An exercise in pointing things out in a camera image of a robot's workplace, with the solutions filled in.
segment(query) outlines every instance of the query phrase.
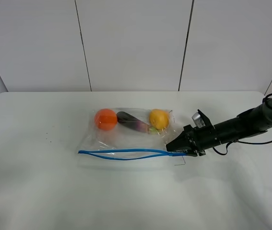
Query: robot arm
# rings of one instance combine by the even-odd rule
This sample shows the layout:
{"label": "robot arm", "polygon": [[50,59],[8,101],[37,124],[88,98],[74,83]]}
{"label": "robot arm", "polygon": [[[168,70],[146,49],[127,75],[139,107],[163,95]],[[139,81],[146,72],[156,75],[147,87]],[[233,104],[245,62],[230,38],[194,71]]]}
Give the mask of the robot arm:
{"label": "robot arm", "polygon": [[197,127],[191,125],[184,127],[184,131],[172,142],[166,145],[167,151],[184,151],[188,156],[203,156],[205,150],[215,146],[240,142],[248,138],[267,132],[272,128],[272,94],[263,99],[263,103],[256,108],[249,109],[237,117],[212,125],[207,116],[200,110],[193,115]]}

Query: white table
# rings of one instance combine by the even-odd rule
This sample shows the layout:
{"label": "white table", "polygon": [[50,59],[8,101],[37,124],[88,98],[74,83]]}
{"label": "white table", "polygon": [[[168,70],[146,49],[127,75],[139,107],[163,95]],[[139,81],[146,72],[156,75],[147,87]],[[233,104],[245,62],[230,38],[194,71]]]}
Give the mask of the white table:
{"label": "white table", "polygon": [[[209,149],[185,157],[183,166],[174,166],[174,157],[121,162],[76,154],[92,109],[173,109],[181,125],[201,109],[215,124],[262,98],[258,92],[0,94],[0,230],[272,229],[272,144],[236,143],[227,156]],[[272,129],[248,140],[271,139]]]}

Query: purple eggplant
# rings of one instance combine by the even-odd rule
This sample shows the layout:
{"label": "purple eggplant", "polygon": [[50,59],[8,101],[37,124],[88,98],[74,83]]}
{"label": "purple eggplant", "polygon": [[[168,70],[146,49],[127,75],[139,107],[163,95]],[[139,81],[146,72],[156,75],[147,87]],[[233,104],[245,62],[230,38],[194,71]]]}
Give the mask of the purple eggplant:
{"label": "purple eggplant", "polygon": [[154,127],[123,111],[117,113],[117,121],[119,124],[132,130],[150,134],[157,133]]}

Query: yellow fruit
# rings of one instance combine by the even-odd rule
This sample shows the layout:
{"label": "yellow fruit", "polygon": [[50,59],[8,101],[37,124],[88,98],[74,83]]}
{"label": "yellow fruit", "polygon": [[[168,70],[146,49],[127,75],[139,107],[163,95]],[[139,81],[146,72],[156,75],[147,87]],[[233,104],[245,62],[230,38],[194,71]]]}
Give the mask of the yellow fruit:
{"label": "yellow fruit", "polygon": [[149,115],[151,125],[156,129],[165,129],[169,125],[169,113],[160,109],[153,109]]}

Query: ziplock bag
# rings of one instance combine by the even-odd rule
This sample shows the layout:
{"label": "ziplock bag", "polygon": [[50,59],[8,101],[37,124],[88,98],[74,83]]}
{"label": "ziplock bag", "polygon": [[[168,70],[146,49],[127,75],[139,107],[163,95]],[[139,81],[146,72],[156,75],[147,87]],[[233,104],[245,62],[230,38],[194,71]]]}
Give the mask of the ziplock bag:
{"label": "ziplock bag", "polygon": [[108,160],[137,160],[169,153],[166,144],[178,134],[171,110],[111,108],[93,111],[79,153]]}

